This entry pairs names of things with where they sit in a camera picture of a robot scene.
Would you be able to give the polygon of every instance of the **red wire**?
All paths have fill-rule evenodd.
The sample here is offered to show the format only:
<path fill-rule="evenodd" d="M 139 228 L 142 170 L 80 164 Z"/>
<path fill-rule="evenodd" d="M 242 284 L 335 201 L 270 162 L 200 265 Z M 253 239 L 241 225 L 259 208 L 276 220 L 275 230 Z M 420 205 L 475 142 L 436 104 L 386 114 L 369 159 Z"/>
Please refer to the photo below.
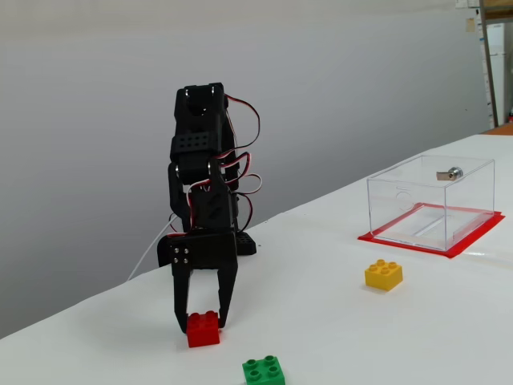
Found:
<path fill-rule="evenodd" d="M 242 233 L 244 230 L 246 230 L 246 228 L 248 227 L 249 225 L 249 222 L 251 221 L 251 218 L 253 217 L 253 204 L 251 203 L 251 199 L 249 199 L 249 197 L 247 197 L 245 194 L 243 194 L 242 192 L 236 192 L 236 194 L 238 195 L 241 195 L 243 196 L 244 198 L 246 198 L 248 200 L 248 203 L 249 203 L 249 215 L 248 215 L 248 220 L 246 221 L 246 224 L 244 225 L 244 227 L 239 230 L 239 233 Z"/>
<path fill-rule="evenodd" d="M 249 144 L 246 144 L 246 145 L 244 145 L 244 146 L 238 146 L 238 147 L 232 148 L 231 150 L 228 150 L 227 152 L 224 152 L 224 153 L 222 153 L 221 155 L 215 156 L 215 158 L 217 158 L 217 159 L 225 158 L 225 157 L 226 157 L 226 156 L 228 156 L 230 153 L 232 153 L 232 152 L 234 152 L 235 150 L 238 150 L 238 149 L 240 149 L 240 148 L 246 148 L 246 147 L 251 146 L 253 143 L 255 143 L 255 141 L 257 141 L 258 137 L 260 136 L 260 115 L 258 115 L 257 110 L 256 110 L 256 109 L 255 109 L 251 104 L 249 104 L 248 102 L 246 102 L 246 101 L 244 101 L 244 100 L 242 100 L 242 99 L 234 98 L 234 97 L 232 97 L 232 96 L 230 96 L 230 95 L 228 95 L 228 94 L 225 94 L 225 95 L 226 95 L 226 97 L 227 97 L 228 99 L 230 99 L 231 101 L 236 102 L 236 103 L 241 103 L 241 104 L 243 104 L 243 105 L 245 105 L 245 106 L 247 106 L 247 107 L 249 107 L 249 108 L 251 108 L 251 109 L 252 109 L 252 111 L 253 111 L 253 112 L 255 113 L 255 115 L 256 115 L 256 118 L 258 119 L 258 132 L 257 132 L 257 134 L 256 134 L 256 136 L 255 136 L 255 139 L 253 139 Z"/>

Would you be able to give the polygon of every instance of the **white wall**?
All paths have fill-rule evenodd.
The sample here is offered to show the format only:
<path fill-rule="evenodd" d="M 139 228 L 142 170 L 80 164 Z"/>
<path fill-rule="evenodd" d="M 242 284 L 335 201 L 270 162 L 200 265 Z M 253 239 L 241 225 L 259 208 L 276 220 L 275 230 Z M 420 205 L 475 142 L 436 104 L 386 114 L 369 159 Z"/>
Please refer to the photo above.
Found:
<path fill-rule="evenodd" d="M 126 279 L 170 213 L 180 87 L 260 112 L 254 223 L 487 129 L 452 0 L 0 4 L 0 337 Z"/>

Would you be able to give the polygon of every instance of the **clear plastic box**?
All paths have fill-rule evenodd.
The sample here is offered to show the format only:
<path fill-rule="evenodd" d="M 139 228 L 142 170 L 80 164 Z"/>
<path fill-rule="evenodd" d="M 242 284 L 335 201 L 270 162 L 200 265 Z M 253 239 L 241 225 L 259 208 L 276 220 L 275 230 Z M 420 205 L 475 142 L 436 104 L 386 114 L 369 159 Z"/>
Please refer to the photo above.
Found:
<path fill-rule="evenodd" d="M 460 168 L 456 180 L 437 172 Z M 447 251 L 494 216 L 495 161 L 418 156 L 367 179 L 374 238 Z"/>

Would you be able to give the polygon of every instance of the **lego stud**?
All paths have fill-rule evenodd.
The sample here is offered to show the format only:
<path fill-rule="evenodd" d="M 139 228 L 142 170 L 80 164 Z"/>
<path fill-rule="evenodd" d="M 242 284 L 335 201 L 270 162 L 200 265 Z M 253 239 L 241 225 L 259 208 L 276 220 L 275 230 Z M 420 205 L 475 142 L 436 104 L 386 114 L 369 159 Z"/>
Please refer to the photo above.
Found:
<path fill-rule="evenodd" d="M 262 374 L 259 371 L 250 371 L 249 372 L 249 379 L 251 379 L 252 381 L 259 380 L 261 376 L 262 376 Z"/>
<path fill-rule="evenodd" d="M 274 359 L 274 356 L 272 356 L 272 355 L 268 355 L 267 357 L 264 358 L 264 364 L 267 367 L 274 365 L 275 361 L 276 360 Z"/>
<path fill-rule="evenodd" d="M 276 377 L 278 375 L 278 368 L 277 367 L 270 367 L 267 371 L 267 374 L 269 377 Z"/>
<path fill-rule="evenodd" d="M 249 369 L 254 369 L 257 367 L 257 361 L 254 360 L 254 359 L 249 359 L 247 362 L 246 362 L 246 365 L 248 366 Z"/>

